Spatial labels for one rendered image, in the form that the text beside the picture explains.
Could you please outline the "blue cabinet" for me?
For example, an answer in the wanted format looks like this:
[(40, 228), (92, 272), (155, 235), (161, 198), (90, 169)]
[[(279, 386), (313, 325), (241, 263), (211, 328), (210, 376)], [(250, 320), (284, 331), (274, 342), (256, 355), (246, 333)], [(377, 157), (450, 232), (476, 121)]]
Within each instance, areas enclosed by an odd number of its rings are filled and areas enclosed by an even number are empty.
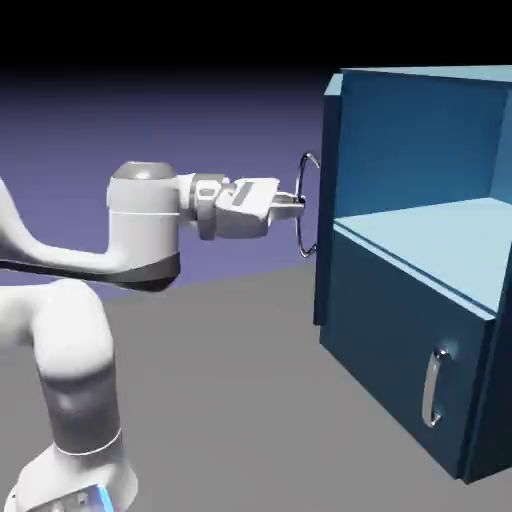
[(512, 65), (345, 68), (339, 226), (494, 318), (463, 475), (512, 468)]

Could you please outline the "blue cabinet door, closed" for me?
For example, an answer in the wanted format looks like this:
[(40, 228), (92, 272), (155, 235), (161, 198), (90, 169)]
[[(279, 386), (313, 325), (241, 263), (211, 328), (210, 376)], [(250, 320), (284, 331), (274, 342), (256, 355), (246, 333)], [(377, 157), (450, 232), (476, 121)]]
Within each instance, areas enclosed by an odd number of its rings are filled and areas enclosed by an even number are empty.
[[(333, 229), (331, 281), (322, 345), (454, 478), (464, 472), (494, 318), (406, 265)], [(432, 351), (446, 348), (434, 428), (422, 420)]]

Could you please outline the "blue cabinet door, open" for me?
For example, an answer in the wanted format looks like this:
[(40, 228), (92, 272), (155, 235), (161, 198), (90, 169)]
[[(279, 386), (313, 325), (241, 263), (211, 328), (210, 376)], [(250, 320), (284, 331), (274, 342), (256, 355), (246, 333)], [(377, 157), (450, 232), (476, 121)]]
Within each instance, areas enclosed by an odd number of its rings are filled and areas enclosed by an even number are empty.
[(332, 225), (339, 165), (343, 74), (335, 73), (323, 96), (313, 323), (326, 322), (330, 283)]

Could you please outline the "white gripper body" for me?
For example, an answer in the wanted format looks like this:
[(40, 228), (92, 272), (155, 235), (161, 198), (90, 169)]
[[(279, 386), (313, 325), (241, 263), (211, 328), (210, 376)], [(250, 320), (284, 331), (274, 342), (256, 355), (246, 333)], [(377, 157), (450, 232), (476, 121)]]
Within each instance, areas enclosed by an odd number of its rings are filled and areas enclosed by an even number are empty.
[(214, 203), (216, 235), (227, 239), (265, 236), (278, 186), (276, 178), (240, 178), (224, 187)]

